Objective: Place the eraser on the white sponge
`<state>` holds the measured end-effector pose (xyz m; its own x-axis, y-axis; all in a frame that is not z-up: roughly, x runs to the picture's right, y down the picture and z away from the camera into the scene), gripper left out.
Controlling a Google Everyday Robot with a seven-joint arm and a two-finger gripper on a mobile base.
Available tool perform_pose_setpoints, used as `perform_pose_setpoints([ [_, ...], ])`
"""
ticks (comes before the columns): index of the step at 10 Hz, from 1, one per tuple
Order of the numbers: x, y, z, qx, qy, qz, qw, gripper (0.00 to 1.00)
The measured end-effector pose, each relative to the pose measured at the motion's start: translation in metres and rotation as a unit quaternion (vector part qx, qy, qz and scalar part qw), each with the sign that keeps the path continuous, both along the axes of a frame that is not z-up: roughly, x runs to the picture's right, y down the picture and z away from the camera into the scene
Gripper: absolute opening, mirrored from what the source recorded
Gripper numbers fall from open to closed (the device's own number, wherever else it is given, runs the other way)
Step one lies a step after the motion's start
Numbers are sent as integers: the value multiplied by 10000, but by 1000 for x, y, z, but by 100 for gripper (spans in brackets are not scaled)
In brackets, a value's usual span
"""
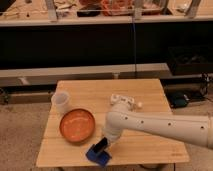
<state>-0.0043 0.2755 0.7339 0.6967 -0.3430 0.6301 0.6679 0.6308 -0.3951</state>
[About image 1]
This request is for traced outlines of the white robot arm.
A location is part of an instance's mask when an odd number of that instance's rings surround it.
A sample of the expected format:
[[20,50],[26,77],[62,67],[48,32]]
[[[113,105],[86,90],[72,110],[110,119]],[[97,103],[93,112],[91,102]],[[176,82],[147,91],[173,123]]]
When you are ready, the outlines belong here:
[[95,145],[101,153],[118,140],[124,130],[145,133],[213,149],[213,117],[133,112],[128,103],[117,102],[106,114],[103,138]]

